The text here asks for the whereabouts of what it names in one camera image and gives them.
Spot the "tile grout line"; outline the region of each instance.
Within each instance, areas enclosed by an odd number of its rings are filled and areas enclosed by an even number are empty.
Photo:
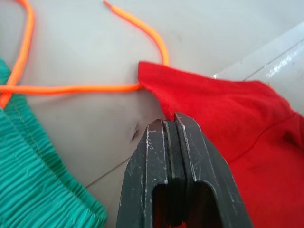
[[[114,168],[112,168],[111,170],[109,170],[105,174],[101,175],[100,177],[98,177],[97,179],[95,179],[94,181],[92,181],[91,183],[89,183],[88,185],[86,185],[86,188],[91,187],[93,184],[95,184],[96,182],[98,182],[99,180],[101,180],[103,177],[105,177],[106,175],[108,175],[109,173],[111,173],[112,171],[114,171],[116,168],[118,168],[119,166],[121,166],[122,164],[124,164],[125,162],[127,162],[130,158],[131,158],[131,156],[128,157],[127,159],[125,159],[124,161],[122,161],[121,163],[119,163],[118,165],[116,165]]]

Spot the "green ribbed fabric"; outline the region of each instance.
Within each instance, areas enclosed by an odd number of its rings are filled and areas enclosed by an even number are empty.
[[[0,59],[0,84],[10,71]],[[23,95],[0,109],[0,228],[100,228],[103,206],[66,170]]]

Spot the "black plastic tool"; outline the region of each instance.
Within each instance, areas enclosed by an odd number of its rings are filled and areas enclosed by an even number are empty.
[[[253,227],[228,164],[194,119],[149,124],[123,178],[117,228]]]

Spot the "red garment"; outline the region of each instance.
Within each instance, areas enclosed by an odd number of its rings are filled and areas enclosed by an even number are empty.
[[[228,162],[256,228],[304,227],[304,118],[267,85],[140,62],[166,118],[193,117]]]

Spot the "white floor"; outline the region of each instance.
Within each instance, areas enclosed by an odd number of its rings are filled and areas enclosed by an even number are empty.
[[[30,0],[36,26],[22,84],[136,81],[139,60],[158,62],[142,32],[100,0]],[[230,80],[262,80],[304,114],[301,0],[113,0],[163,37],[175,68]],[[0,1],[0,57],[12,68],[25,12]],[[67,168],[106,207],[115,227],[123,173],[146,125],[163,117],[145,91],[28,97]],[[139,134],[132,140],[133,132]]]

